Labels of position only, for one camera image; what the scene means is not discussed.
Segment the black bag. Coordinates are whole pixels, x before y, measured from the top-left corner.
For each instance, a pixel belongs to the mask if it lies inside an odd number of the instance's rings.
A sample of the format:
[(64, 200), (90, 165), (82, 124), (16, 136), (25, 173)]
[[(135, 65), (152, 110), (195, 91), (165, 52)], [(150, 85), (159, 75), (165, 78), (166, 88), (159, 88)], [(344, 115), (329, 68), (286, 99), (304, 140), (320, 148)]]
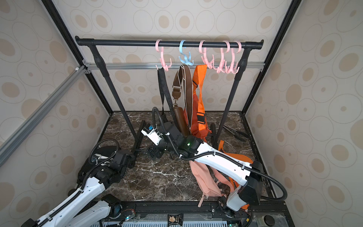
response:
[(178, 124), (177, 119), (176, 119), (176, 115), (175, 115), (171, 95), (170, 95), (170, 92), (169, 92), (169, 88), (167, 86), (167, 81), (166, 81), (164, 68), (161, 68), (161, 69), (157, 70), (157, 77), (158, 77), (160, 97), (161, 97), (161, 101), (162, 101), (162, 114), (164, 114), (164, 101), (166, 100), (166, 102), (168, 104), (168, 107), (169, 107), (169, 110), (170, 110), (170, 114), (171, 114), (171, 116), (173, 118), (174, 124), (176, 125), (177, 129), (180, 129), (179, 124)]

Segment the red-orange waist bag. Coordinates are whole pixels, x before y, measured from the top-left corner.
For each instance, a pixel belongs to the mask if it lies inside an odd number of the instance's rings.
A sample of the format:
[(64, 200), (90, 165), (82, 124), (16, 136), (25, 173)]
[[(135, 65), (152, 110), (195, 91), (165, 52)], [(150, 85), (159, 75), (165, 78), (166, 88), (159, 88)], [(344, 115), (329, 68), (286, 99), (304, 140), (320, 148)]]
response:
[(204, 79), (207, 73), (207, 65), (197, 65), (192, 77), (192, 113), (184, 111), (185, 119), (189, 120), (190, 132), (193, 136), (207, 142), (206, 137), (211, 132), (208, 128), (207, 119), (205, 116), (205, 107), (202, 100), (202, 88)]

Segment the brown leather bag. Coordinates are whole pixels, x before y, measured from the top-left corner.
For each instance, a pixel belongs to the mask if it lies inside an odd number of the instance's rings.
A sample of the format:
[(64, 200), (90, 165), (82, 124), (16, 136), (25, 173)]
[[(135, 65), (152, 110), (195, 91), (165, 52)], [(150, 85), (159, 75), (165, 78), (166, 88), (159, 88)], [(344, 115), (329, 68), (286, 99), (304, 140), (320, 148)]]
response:
[(193, 114), (193, 84), (188, 65), (181, 65), (173, 81), (174, 112), (183, 136), (191, 135)]

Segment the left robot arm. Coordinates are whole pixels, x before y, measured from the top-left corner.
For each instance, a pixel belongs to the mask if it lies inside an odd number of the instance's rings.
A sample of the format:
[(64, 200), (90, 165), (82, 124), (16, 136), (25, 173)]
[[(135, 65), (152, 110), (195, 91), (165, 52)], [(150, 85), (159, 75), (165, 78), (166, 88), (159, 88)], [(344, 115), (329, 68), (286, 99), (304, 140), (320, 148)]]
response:
[(90, 154), (86, 165), (89, 170), (75, 191), (57, 207), (37, 220), (28, 219), (24, 227), (89, 227), (103, 219), (118, 219), (123, 206), (113, 195), (106, 195), (100, 201), (92, 201), (114, 183), (119, 183), (128, 169), (135, 166), (137, 146), (121, 149), (119, 143), (111, 148), (108, 157), (101, 159)]

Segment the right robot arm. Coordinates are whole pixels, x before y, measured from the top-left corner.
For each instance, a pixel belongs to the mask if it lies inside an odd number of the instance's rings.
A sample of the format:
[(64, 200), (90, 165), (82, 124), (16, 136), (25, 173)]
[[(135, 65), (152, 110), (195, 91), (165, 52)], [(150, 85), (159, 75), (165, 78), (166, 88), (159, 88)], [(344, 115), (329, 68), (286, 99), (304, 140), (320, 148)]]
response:
[[(254, 161), (252, 164), (237, 160), (223, 152), (220, 152), (202, 139), (183, 136), (174, 123), (164, 122), (159, 109), (152, 109), (153, 123), (148, 124), (142, 134), (152, 142), (152, 150), (174, 153), (179, 159), (206, 164), (238, 183), (238, 187), (229, 194), (223, 203), (233, 211), (239, 211), (245, 205), (259, 205), (260, 200), (284, 201), (288, 194), (285, 187), (276, 179), (263, 173), (261, 163)], [(278, 198), (262, 196), (263, 179), (277, 185), (282, 196)]]

